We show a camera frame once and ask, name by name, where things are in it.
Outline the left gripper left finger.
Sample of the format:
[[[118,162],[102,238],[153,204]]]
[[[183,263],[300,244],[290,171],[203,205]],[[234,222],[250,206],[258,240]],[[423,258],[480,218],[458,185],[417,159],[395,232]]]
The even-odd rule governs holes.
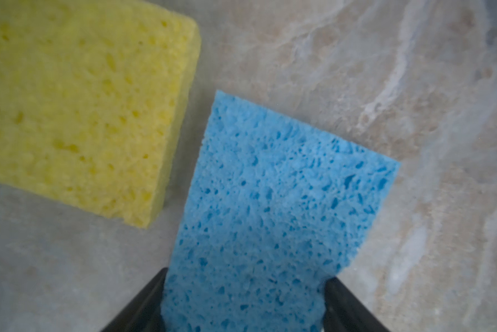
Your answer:
[[[168,268],[161,269],[102,332],[165,332],[161,300]]]

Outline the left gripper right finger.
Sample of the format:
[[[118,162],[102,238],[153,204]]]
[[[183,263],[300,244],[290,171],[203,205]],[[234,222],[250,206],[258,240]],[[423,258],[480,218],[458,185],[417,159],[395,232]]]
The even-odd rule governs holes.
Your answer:
[[[325,282],[325,332],[389,332],[337,278]]]

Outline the blue sponge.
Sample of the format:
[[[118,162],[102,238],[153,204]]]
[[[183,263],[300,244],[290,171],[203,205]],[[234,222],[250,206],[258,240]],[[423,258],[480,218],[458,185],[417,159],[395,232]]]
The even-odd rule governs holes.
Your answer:
[[[168,331],[320,331],[400,164],[218,91],[165,282]]]

